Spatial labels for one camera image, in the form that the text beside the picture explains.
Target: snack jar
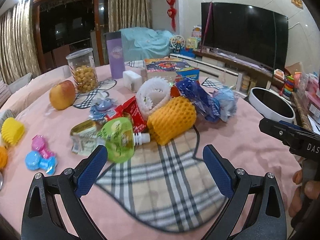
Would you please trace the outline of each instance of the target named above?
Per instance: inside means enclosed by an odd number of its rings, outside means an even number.
[[[98,87],[92,51],[92,48],[81,49],[66,56],[79,93],[87,93]]]

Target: blue plastic dumbbell toy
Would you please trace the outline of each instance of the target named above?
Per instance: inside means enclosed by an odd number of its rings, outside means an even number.
[[[29,152],[24,161],[29,170],[35,171],[37,169],[43,169],[48,175],[53,175],[57,166],[55,156],[44,159],[37,151]]]

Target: pink toy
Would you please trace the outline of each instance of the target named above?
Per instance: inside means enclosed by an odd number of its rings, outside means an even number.
[[[33,137],[31,147],[33,151],[38,151],[44,159],[49,159],[56,155],[54,152],[49,151],[47,141],[42,135]]]

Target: flat screen tv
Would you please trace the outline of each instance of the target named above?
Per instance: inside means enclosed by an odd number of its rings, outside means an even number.
[[[201,42],[209,7],[210,3],[201,3]],[[269,69],[275,67],[284,70],[288,49],[288,18],[255,6],[212,3],[204,46],[244,56]]]

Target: beige curtain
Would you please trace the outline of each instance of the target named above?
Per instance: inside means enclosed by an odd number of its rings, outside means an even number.
[[[30,0],[23,0],[0,17],[0,74],[11,84],[27,73],[41,75],[32,31]]]
[[[149,0],[108,0],[109,31],[151,28]]]

